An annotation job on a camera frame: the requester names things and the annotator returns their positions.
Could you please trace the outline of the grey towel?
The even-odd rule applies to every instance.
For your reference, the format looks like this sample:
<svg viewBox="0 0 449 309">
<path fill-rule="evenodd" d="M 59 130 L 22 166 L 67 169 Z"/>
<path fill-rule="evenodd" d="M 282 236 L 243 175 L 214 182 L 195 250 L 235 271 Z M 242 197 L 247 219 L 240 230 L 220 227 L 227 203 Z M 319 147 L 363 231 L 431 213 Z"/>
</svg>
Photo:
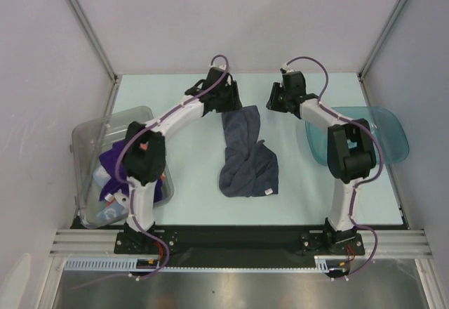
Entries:
<svg viewBox="0 0 449 309">
<path fill-rule="evenodd" d="M 222 113 L 224 166 L 218 186 L 226 197 L 266 197 L 279 193 L 279 164 L 260 135 L 255 105 Z"/>
</svg>

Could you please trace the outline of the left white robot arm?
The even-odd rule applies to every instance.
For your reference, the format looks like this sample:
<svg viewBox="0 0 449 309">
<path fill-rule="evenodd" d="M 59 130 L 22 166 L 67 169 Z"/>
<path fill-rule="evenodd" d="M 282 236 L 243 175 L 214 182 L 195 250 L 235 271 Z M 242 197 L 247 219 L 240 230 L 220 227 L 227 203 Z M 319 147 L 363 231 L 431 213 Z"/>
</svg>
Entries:
<svg viewBox="0 0 449 309">
<path fill-rule="evenodd" d="M 207 77 L 187 89 L 182 100 L 165 114 L 145 123 L 129 124 L 116 163 L 116 178 L 128 185 L 126 225 L 133 231 L 129 242 L 136 251 L 150 251 L 156 239 L 149 231 L 155 224 L 156 182 L 166 170 L 167 140 L 209 112 L 241 108 L 237 81 L 226 70 L 211 67 Z"/>
</svg>

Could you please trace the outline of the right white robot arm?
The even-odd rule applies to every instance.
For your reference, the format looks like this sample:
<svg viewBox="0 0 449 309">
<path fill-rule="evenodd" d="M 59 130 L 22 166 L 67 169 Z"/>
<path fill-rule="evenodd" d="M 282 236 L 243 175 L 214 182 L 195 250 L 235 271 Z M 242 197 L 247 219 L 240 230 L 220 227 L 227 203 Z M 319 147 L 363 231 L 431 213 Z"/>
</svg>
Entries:
<svg viewBox="0 0 449 309">
<path fill-rule="evenodd" d="M 275 82 L 267 109 L 291 113 L 327 133 L 327 165 L 335 179 L 333 203 L 325 219 L 321 247 L 339 254 L 356 238 L 354 206 L 359 186 L 377 164 L 375 138 L 365 119 L 350 119 L 307 93 L 300 71 L 282 71 Z"/>
</svg>

